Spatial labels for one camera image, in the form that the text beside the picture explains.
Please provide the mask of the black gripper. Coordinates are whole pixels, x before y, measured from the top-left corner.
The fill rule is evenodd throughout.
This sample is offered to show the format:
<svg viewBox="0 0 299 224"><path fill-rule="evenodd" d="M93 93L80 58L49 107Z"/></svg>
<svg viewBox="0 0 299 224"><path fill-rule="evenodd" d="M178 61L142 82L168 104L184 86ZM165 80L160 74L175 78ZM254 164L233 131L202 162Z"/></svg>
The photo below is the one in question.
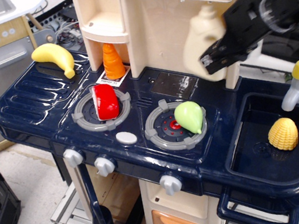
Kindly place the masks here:
<svg viewBox="0 0 299 224"><path fill-rule="evenodd" d="M199 58L199 62L212 75L224 67L243 61L257 47L257 42L269 32L259 13L263 0L237 0L225 13L226 32L221 40L212 44Z"/></svg>

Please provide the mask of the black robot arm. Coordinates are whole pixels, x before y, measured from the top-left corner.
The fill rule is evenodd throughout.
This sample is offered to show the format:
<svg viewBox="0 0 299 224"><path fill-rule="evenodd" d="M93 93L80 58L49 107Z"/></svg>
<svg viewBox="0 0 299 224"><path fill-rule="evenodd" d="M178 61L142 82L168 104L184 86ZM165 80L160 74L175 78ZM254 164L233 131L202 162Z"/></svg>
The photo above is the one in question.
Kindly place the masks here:
<svg viewBox="0 0 299 224"><path fill-rule="evenodd" d="M282 34L298 26L299 0L237 0L222 16L224 36L199 58L211 75L245 61L257 42L271 32Z"/></svg>

